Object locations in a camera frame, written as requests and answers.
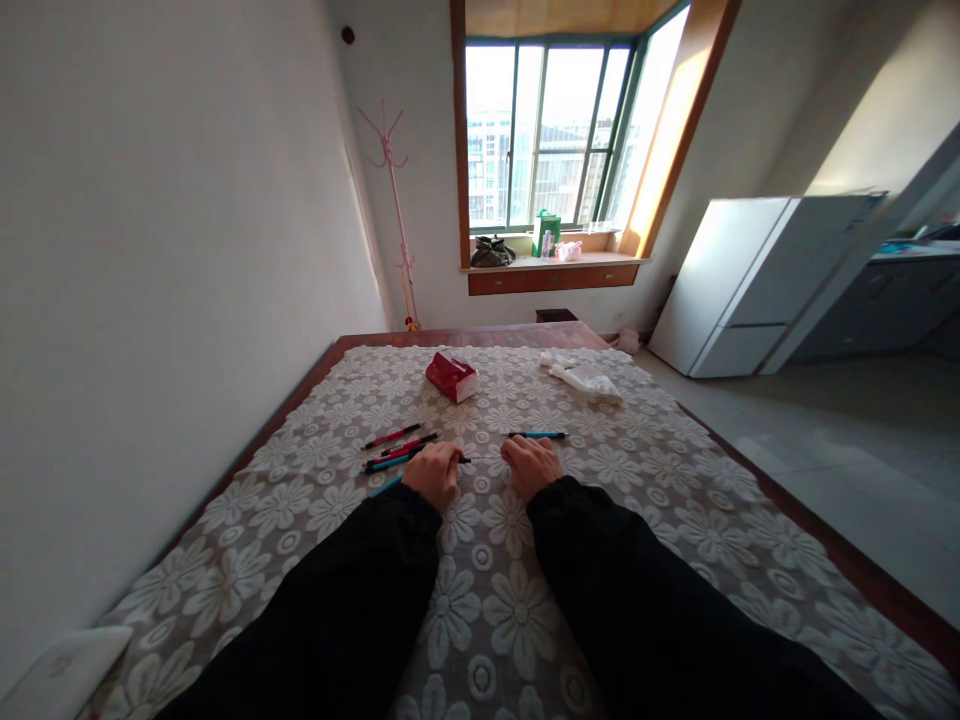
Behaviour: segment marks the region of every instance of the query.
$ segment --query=drawer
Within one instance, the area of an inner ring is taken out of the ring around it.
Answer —
[[[476,273],[469,276],[470,294],[499,295],[632,285],[637,268],[637,265],[609,265]]]

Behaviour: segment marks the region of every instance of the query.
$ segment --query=hand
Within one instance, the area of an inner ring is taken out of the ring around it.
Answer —
[[[524,502],[530,502],[547,485],[563,477],[563,466],[549,438],[531,440],[514,435],[503,443],[500,457],[513,470],[513,487]]]
[[[401,482],[443,515],[457,495],[457,461],[461,457],[463,450],[455,443],[427,443],[407,464]]]

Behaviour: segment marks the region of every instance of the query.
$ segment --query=pink coat rack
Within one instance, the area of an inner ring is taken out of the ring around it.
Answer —
[[[403,117],[403,110],[401,110],[400,114],[397,115],[397,119],[393,121],[393,125],[390,126],[389,130],[387,130],[387,111],[384,108],[383,98],[380,98],[380,115],[383,119],[382,129],[374,125],[373,121],[368,118],[366,113],[364,113],[359,107],[357,108],[357,112],[363,116],[364,120],[370,123],[370,127],[372,127],[377,135],[380,136],[380,144],[383,146],[383,160],[379,163],[375,163],[368,155],[367,162],[369,162],[375,168],[382,168],[384,166],[390,168],[390,183],[393,185],[393,202],[397,207],[397,222],[400,223],[400,255],[403,258],[402,262],[394,264],[400,268],[401,286],[403,287],[403,303],[407,310],[407,318],[404,322],[407,326],[407,330],[417,330],[420,327],[420,316],[417,314],[417,298],[413,294],[413,263],[416,260],[416,257],[412,257],[409,249],[407,248],[407,236],[403,232],[403,215],[400,213],[400,196],[397,194],[397,177],[393,172],[394,168],[402,168],[404,165],[406,165],[409,157],[405,157],[401,163],[394,162],[393,144],[390,141],[393,131],[397,127],[397,123],[400,122],[400,118]],[[409,299],[407,298],[408,286],[410,287]]]

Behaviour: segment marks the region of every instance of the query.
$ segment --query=white plastic bag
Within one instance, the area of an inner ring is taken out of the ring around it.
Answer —
[[[580,257],[580,252],[581,248],[579,240],[576,242],[566,242],[557,245],[557,257],[560,258],[560,262],[577,260]]]
[[[606,403],[623,402],[617,386],[596,365],[590,363],[577,365],[576,360],[550,352],[540,354],[540,364],[546,367],[551,375],[576,388],[590,400]]]

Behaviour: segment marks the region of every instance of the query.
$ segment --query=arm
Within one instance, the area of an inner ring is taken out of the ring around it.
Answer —
[[[436,507],[456,492],[459,448],[440,445],[311,550],[160,718],[384,717],[436,581]]]
[[[541,478],[562,473],[526,451],[546,465]],[[611,717],[878,717],[812,651],[741,613],[639,515],[569,476],[530,480],[536,471],[511,453],[537,558]]]

